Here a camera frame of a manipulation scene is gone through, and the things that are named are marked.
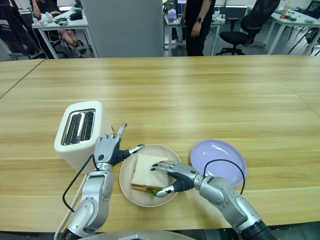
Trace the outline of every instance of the robotic arm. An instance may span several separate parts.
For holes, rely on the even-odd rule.
[[[97,139],[93,152],[96,170],[88,175],[82,189],[80,203],[61,236],[63,240],[76,240],[95,235],[106,222],[115,179],[112,167],[145,146],[141,144],[127,150],[120,150],[122,133],[126,126],[126,123],[123,124],[117,134],[105,135]]]
[[[203,176],[187,164],[172,161],[158,162],[153,165],[151,171],[164,171],[177,179],[172,185],[158,191],[157,197],[195,188],[202,197],[220,210],[243,239],[277,240],[248,200],[236,192],[225,178]]]
[[[112,167],[144,147],[138,145],[120,150],[122,133],[126,126],[127,124],[123,124],[117,134],[97,139],[93,152],[96,170],[88,175],[80,204],[61,236],[63,240],[77,240],[95,235],[107,220],[115,178]],[[187,164],[172,161],[158,162],[152,166],[151,171],[164,171],[176,179],[172,185],[159,190],[157,197],[195,188],[202,197],[220,210],[243,239],[277,240],[252,205],[237,193],[225,178],[203,176]]]

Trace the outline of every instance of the beige plate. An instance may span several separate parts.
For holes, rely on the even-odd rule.
[[[167,157],[169,161],[181,162],[180,158],[174,151],[163,145],[146,145],[141,151],[139,151],[139,153],[157,157]],[[135,153],[124,160],[121,166],[119,181],[123,194],[134,204],[147,208],[161,206],[173,199],[177,193],[171,193],[164,197],[156,197],[147,192],[131,189],[131,180],[134,177],[137,158],[138,154]],[[175,179],[173,177],[169,177],[168,182],[169,184],[173,184],[175,182]]]

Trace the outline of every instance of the plate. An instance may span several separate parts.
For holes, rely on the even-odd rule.
[[[207,139],[197,143],[191,151],[191,164],[201,174],[204,173],[205,165],[215,159],[226,159],[237,164],[243,174],[247,174],[247,165],[241,153],[232,145],[217,139]],[[216,161],[206,167],[206,175],[223,177],[232,185],[238,186],[243,181],[240,170],[230,162]]]
[[[138,154],[166,157],[168,158],[168,161],[181,162],[178,155],[166,146],[158,144],[146,145],[141,151],[131,155],[122,163],[119,173],[119,181],[123,194],[134,204],[146,208],[158,207],[169,202],[175,197],[177,194],[176,192],[164,197],[155,197],[150,193],[131,189],[131,180],[134,177]],[[168,178],[169,185],[173,184],[175,181],[176,180],[173,177]]]

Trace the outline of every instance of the toaster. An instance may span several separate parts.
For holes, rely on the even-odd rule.
[[[77,172],[93,154],[96,141],[114,133],[112,124],[99,101],[74,103],[65,110],[54,140],[54,150]],[[94,170],[89,162],[81,172]]]

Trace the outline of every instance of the office chair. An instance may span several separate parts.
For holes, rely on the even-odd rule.
[[[238,45],[249,46],[254,42],[255,36],[262,29],[262,25],[270,18],[272,13],[277,9],[280,0],[257,0],[252,11],[246,15],[241,21],[241,28],[246,31],[239,32],[234,31],[235,24],[239,18],[226,18],[231,22],[230,31],[223,31],[220,33],[220,37],[233,47],[224,47],[218,55],[231,53],[232,55],[245,55],[241,49],[238,49]]]

